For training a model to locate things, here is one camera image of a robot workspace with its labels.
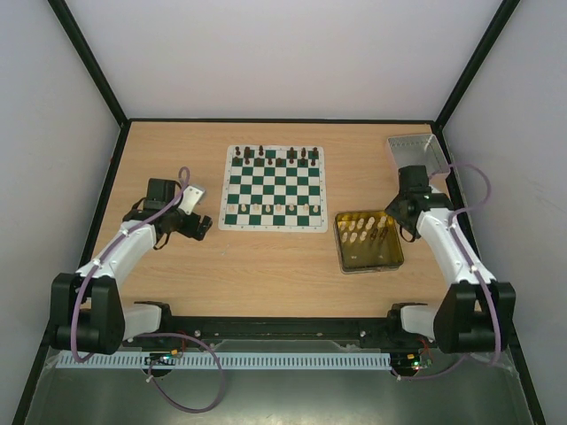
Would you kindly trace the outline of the gold tin tray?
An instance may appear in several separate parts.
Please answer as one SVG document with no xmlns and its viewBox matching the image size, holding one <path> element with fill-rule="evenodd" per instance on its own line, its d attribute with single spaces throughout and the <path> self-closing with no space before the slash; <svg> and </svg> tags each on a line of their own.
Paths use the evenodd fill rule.
<svg viewBox="0 0 567 425">
<path fill-rule="evenodd" d="M 394 271 L 403 265 L 397 227 L 385 211 L 339 212 L 333 226 L 344 274 Z"/>
</svg>

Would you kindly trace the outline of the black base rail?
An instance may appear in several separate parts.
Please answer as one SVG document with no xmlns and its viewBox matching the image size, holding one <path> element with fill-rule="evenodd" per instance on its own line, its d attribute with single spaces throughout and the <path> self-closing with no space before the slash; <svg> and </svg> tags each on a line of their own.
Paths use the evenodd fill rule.
<svg viewBox="0 0 567 425">
<path fill-rule="evenodd" d="M 175 332 L 195 337 L 205 343 L 228 340 L 251 341 L 331 341 L 354 344 L 362 349 L 385 352 L 415 351 L 430 337 L 409 334 L 397 324 L 382 318 L 238 318 L 174 316 L 159 333 Z"/>
</svg>

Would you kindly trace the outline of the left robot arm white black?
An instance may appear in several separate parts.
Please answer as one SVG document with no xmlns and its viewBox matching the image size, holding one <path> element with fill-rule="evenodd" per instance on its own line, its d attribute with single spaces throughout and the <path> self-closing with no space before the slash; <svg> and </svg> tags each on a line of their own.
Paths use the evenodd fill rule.
<svg viewBox="0 0 567 425">
<path fill-rule="evenodd" d="M 85 362 L 94 353 L 113 354 L 125 341 L 168 328 L 169 304 L 138 301 L 124 307 L 120 288 L 142 257 L 164 248 L 173 233 L 204 239 L 212 220 L 194 209 L 205 194 L 187 182 L 151 178 L 145 196 L 124 215 L 104 249 L 52 282 L 50 346 Z"/>
</svg>

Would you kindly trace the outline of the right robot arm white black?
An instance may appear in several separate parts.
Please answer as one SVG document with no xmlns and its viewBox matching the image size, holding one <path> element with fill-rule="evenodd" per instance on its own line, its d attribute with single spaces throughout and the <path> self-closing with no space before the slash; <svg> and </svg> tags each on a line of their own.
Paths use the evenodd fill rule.
<svg viewBox="0 0 567 425">
<path fill-rule="evenodd" d="M 423 165 L 398 171 L 399 192 L 386 212 L 411 241 L 430 247 L 447 283 L 439 306 L 399 303 L 389 312 L 388 340 L 399 347 L 425 336 L 444 353 L 489 352 L 498 361 L 508 345 L 516 292 L 483 265 L 464 235 L 449 197 L 434 189 Z"/>
</svg>

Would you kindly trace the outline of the green white chess board mat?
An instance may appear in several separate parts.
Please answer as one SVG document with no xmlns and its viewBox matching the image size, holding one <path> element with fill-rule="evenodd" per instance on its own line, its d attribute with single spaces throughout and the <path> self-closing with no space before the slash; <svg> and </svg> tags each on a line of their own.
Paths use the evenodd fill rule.
<svg viewBox="0 0 567 425">
<path fill-rule="evenodd" d="M 235 211 L 228 212 L 234 204 Z M 241 212 L 240 205 L 247 205 Z M 261 205 L 252 213 L 252 205 Z M 220 230 L 322 234 L 329 226 L 324 150 L 316 145 L 230 145 Z"/>
</svg>

